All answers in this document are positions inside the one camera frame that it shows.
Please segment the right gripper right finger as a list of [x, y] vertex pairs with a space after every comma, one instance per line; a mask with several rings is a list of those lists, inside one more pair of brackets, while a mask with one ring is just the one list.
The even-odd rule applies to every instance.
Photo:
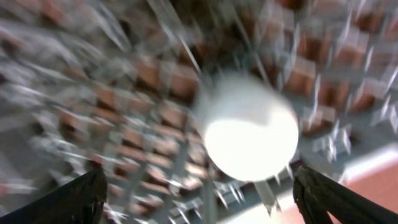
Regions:
[[306, 224], [397, 224], [397, 214], [307, 166], [295, 175], [294, 201]]

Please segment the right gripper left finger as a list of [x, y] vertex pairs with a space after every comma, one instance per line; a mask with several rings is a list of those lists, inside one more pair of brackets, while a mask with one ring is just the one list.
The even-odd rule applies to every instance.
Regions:
[[1, 217], [1, 224], [98, 224], [107, 181], [97, 167], [46, 196]]

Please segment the small white green cup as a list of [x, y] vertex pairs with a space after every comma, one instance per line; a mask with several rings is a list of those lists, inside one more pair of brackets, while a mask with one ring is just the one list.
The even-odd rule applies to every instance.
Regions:
[[284, 169], [299, 143], [290, 102], [269, 82], [233, 72], [198, 91], [195, 124], [211, 161], [226, 175], [260, 182]]

